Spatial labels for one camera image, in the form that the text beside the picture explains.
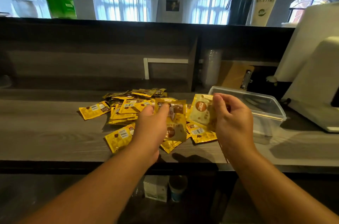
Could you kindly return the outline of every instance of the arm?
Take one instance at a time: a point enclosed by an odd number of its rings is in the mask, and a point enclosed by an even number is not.
[[[230,105],[228,112],[225,102]],[[339,223],[339,217],[283,175],[256,149],[253,116],[238,98],[216,93],[221,150],[268,223]]]
[[[139,115],[131,143],[120,153],[21,221],[24,224],[113,223],[138,181],[158,159],[166,135],[168,104],[156,115],[147,106]]]

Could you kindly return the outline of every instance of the left hand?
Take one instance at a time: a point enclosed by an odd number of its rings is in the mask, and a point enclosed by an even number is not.
[[[136,122],[131,144],[150,155],[151,165],[157,161],[159,146],[166,136],[166,119],[169,109],[168,104],[163,104],[158,113],[153,115],[154,108],[150,105],[146,106]]]

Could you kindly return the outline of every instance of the plastic lid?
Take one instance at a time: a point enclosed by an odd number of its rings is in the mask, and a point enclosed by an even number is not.
[[[273,96],[218,86],[211,87],[209,95],[214,93],[224,93],[239,98],[245,105],[248,106],[248,108],[251,109],[254,115],[281,121],[286,120],[284,110]]]

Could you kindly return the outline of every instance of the framed picture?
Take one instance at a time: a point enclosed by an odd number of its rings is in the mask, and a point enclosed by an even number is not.
[[[167,12],[179,12],[180,1],[179,0],[166,0]]]

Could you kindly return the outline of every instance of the counter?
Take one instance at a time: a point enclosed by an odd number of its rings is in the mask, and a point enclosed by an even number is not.
[[[112,156],[104,136],[119,126],[108,115],[84,121],[79,107],[97,103],[106,91],[0,90],[0,172],[86,174]],[[192,102],[194,93],[169,93]],[[339,173],[339,134],[328,134],[293,110],[273,137],[254,136],[257,149],[284,172]],[[189,139],[149,174],[233,171],[218,142]]]

